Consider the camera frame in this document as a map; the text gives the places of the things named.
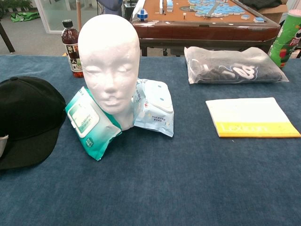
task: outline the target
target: cardboard box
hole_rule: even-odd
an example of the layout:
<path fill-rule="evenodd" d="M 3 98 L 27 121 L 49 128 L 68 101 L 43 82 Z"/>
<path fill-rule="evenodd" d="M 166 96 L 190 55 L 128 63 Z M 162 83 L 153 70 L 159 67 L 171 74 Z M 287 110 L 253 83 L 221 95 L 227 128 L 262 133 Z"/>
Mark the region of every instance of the cardboard box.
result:
<path fill-rule="evenodd" d="M 287 12 L 287 6 L 284 4 L 274 8 L 262 8 L 259 9 L 258 12 L 278 24 L 280 22 L 282 14 Z"/>

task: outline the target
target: mannequin lips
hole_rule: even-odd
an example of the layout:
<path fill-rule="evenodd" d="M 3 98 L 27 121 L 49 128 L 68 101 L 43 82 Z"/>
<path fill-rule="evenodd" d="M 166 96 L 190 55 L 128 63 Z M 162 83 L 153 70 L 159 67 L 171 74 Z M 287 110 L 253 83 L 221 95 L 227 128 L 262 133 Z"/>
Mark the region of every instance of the mannequin lips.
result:
<path fill-rule="evenodd" d="M 105 104 L 107 106 L 115 106 L 119 104 L 119 99 L 115 96 L 111 96 L 109 98 L 107 98 L 106 100 L 104 100 Z"/>

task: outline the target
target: teal wet wipes pack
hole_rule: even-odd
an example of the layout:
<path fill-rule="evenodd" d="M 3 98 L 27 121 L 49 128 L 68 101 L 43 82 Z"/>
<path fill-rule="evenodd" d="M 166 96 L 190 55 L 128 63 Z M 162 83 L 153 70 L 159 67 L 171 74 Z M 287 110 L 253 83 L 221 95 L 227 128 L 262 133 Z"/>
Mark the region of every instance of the teal wet wipes pack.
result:
<path fill-rule="evenodd" d="M 134 126 L 174 135 L 174 109 L 167 85 L 138 79 L 133 95 Z"/>
<path fill-rule="evenodd" d="M 97 105 L 85 87 L 76 93 L 65 111 L 86 152 L 101 160 L 109 143 L 121 134 L 121 126 Z"/>

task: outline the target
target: iced tea bottle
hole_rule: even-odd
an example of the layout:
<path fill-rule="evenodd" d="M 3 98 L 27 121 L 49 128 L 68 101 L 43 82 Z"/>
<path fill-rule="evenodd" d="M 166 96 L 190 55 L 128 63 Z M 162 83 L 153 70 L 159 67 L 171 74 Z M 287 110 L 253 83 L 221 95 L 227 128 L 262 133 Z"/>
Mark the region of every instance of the iced tea bottle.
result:
<path fill-rule="evenodd" d="M 71 71 L 73 72 L 74 77 L 83 78 L 84 74 L 81 68 L 79 49 L 77 45 L 79 32 L 73 28 L 72 20 L 63 20 L 62 23 L 65 28 L 62 32 L 62 41 L 66 46 Z"/>

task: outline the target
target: book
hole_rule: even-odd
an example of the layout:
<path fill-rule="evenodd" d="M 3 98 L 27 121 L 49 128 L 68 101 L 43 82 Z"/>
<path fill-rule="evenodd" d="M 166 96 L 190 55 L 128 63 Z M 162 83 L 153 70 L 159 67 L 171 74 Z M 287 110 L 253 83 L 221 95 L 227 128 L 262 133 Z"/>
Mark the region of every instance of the book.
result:
<path fill-rule="evenodd" d="M 301 137 L 273 97 L 206 104 L 219 137 Z"/>

